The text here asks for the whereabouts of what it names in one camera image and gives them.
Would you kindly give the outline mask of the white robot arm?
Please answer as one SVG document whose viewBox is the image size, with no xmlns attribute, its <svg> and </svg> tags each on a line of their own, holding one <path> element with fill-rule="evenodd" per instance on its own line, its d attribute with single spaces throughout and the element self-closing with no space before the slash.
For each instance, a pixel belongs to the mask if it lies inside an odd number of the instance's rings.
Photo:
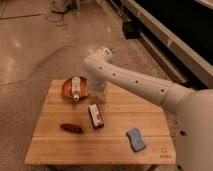
<svg viewBox="0 0 213 171">
<path fill-rule="evenodd" d="M 213 171 L 213 89 L 194 90 L 172 81 L 120 68 L 100 47 L 84 58 L 88 84 L 103 91 L 111 82 L 178 116 L 177 171 Z"/>
</svg>

